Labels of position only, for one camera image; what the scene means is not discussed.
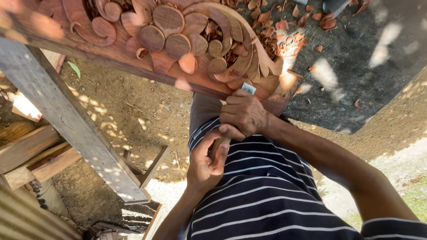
green leaf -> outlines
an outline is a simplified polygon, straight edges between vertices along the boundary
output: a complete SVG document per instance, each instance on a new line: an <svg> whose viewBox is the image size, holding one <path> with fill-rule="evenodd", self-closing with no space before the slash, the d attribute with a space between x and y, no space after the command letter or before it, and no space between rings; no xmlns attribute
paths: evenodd
<svg viewBox="0 0 427 240"><path fill-rule="evenodd" d="M71 68L76 72L77 76L80 78L81 74L80 74L79 67L70 61L67 61L67 63L71 66Z"/></svg>

sandy ground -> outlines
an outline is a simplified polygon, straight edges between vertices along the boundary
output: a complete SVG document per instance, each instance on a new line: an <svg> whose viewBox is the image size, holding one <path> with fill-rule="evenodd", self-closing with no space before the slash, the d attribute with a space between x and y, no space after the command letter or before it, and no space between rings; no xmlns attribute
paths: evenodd
<svg viewBox="0 0 427 240"><path fill-rule="evenodd" d="M130 149L132 162L146 170L161 146L169 145L171 152L146 188L153 200L164 204L165 211L169 212L186 186L192 93L74 58L67 60L79 67L82 77L78 79L67 63L61 77L120 154ZM427 172L427 157L423 157L427 154L426 85L427 70L424 69L354 135L301 122L296 124L380 168L401 189L414 174L425 176ZM7 104L3 104L0 111L3 122L20 119L9 114L3 117L3 113L10 111ZM317 171L315 178L325 203L334 212L345 217L354 210L354 203L342 187ZM67 167L53 180L73 220L86 228L105 221L144 231L157 208L155 202L124 206L84 160Z"/></svg>

dirt ground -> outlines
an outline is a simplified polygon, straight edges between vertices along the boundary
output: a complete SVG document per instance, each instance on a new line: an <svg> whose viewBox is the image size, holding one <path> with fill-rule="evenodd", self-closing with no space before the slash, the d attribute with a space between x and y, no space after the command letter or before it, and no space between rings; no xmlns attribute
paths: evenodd
<svg viewBox="0 0 427 240"><path fill-rule="evenodd" d="M147 190L155 201L170 211L185 188L189 164L187 141L192 93L108 69L78 59L76 73L65 63L60 73L88 114L122 154L130 149L132 162L146 170L162 145L169 145L165 158ZM329 139L365 161L393 156L427 137L427 69L376 114L360 131L345 135L317 126L296 122L300 128ZM0 108L1 122L20 120ZM323 176L315 171L321 184ZM131 230L144 231L157 203L124 206L122 200L84 161L80 160L53 178L73 220L90 227L98 221L113 222Z"/></svg>

carved wooden panel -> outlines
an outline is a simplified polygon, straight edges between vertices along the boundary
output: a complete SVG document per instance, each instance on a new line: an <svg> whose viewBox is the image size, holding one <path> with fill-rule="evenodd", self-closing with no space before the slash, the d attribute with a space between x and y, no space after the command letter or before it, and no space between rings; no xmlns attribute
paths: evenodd
<svg viewBox="0 0 427 240"><path fill-rule="evenodd" d="M111 59L115 66L154 71L158 81L220 99L247 82L257 88L255 96L264 107L276 115L302 81L287 71L283 59L271 60L246 20L219 0L122 2L1 1L1 32L46 49L52 42L67 46L65 54L72 48ZM221 40L207 41L201 35L210 20L219 25ZM238 57L228 65L225 55L230 50Z"/></svg>

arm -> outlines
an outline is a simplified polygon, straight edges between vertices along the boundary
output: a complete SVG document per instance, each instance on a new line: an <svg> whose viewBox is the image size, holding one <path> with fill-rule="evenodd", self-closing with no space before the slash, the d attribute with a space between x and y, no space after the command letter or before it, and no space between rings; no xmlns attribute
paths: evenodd
<svg viewBox="0 0 427 240"><path fill-rule="evenodd" d="M208 157L208 149L215 139L220 138L219 130L207 132L197 147L191 151L187 172L187 188L166 216L154 234L153 240L182 240L194 208L203 196L221 180L230 145L223 142L218 147L215 159Z"/></svg>
<svg viewBox="0 0 427 240"><path fill-rule="evenodd" d="M245 91L237 90L227 98L219 120L223 123L220 131L231 138L242 140L260 133L300 155L350 191L363 221L380 217L418 220L381 171L337 144L282 121Z"/></svg>

